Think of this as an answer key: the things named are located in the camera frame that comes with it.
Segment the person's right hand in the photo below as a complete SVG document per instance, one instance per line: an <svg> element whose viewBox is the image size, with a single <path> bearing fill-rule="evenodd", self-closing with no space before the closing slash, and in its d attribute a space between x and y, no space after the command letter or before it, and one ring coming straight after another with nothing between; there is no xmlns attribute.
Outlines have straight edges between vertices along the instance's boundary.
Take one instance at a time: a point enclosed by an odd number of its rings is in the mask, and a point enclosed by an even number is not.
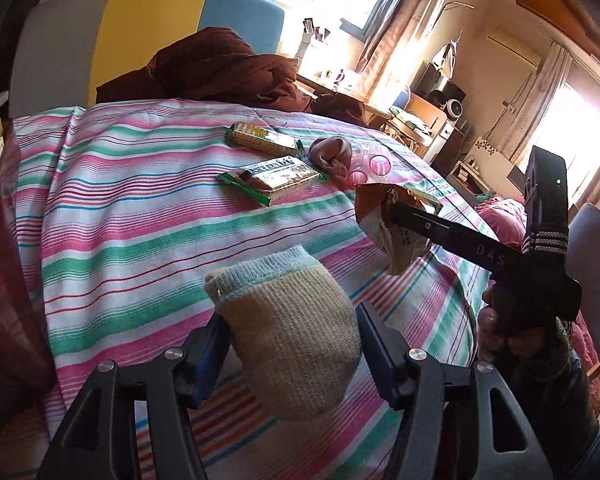
<svg viewBox="0 0 600 480"><path fill-rule="evenodd" d="M486 304L478 315L478 357L492 364L513 358L522 364L562 367L568 360L569 342L557 321L545 322L519 333L507 324L502 314L515 307L514 296L493 282L482 294Z"/></svg>

